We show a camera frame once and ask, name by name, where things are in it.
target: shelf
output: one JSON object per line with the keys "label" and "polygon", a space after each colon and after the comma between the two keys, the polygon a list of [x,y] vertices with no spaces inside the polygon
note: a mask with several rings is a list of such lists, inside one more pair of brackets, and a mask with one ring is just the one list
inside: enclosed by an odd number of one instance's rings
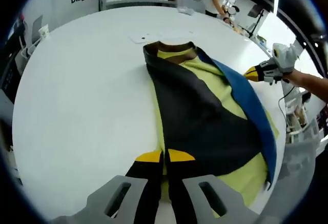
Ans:
{"label": "shelf", "polygon": [[117,0],[106,2],[106,6],[108,5],[117,5],[117,4],[127,4],[127,3],[161,3],[161,4],[169,4],[175,5],[175,1],[165,1],[165,0]]}

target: cable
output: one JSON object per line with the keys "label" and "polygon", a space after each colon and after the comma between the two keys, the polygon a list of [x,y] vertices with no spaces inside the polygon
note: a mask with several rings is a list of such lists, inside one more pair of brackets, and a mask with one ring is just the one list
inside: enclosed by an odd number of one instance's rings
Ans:
{"label": "cable", "polygon": [[283,111],[282,111],[282,109],[281,109],[281,107],[280,107],[280,101],[282,101],[285,97],[287,97],[293,90],[294,90],[294,88],[295,87],[293,87],[284,97],[282,97],[281,99],[279,99],[279,101],[278,101],[278,106],[279,106],[279,109],[280,109],[280,111],[281,111],[281,113],[282,113],[282,116],[283,116],[283,118],[285,118],[285,121],[286,121],[286,125],[287,126],[289,126],[289,124],[288,124],[288,121],[287,121],[287,118],[285,117],[285,114],[283,113]]}

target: table surface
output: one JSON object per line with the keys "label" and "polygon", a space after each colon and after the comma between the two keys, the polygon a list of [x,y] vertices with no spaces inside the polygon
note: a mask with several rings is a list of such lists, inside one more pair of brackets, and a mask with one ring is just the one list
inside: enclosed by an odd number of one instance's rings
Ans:
{"label": "table surface", "polygon": [[[52,31],[25,68],[13,114],[18,171],[25,193],[46,219],[81,210],[89,194],[124,175],[137,156],[155,149],[143,44],[129,36],[167,32],[172,38],[167,36],[165,43],[191,40],[239,73],[268,58],[217,19],[175,8],[112,9]],[[278,108],[282,88],[251,84],[280,132],[275,184],[285,144],[285,121]],[[272,189],[260,192],[251,209],[260,213]],[[170,222],[175,222],[172,207],[161,202],[156,223]]]}

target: yellow patch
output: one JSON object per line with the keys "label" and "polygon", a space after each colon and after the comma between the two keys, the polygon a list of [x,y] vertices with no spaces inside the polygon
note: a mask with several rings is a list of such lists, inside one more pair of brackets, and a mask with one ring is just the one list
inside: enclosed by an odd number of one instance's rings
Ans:
{"label": "yellow patch", "polygon": [[252,80],[254,82],[258,82],[258,73],[255,67],[251,67],[246,73],[244,74],[246,79]]}
{"label": "yellow patch", "polygon": [[169,149],[169,155],[171,162],[174,161],[194,161],[195,158],[184,151],[177,151],[173,149]]}
{"label": "yellow patch", "polygon": [[138,156],[135,161],[159,162],[161,151],[153,151]]}
{"label": "yellow patch", "polygon": [[224,183],[242,195],[248,207],[256,198],[267,178],[268,168],[262,153],[230,174],[218,176]]}
{"label": "yellow patch", "polygon": [[172,56],[185,55],[186,53],[188,53],[191,50],[192,50],[192,48],[190,48],[188,50],[185,50],[185,51],[180,51],[180,52],[163,52],[163,51],[158,50],[157,51],[157,56],[160,57],[160,58],[166,59],[166,58],[169,58],[169,57],[172,57]]}

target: person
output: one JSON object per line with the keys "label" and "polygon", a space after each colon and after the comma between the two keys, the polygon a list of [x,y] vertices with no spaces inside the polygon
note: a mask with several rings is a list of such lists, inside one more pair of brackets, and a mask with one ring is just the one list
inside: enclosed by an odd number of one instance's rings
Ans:
{"label": "person", "polygon": [[283,77],[296,87],[302,87],[328,103],[328,79],[302,73],[296,69]]}
{"label": "person", "polygon": [[212,17],[217,17],[217,15],[220,14],[224,22],[230,24],[231,21],[222,8],[223,1],[224,0],[204,0],[205,14]]}

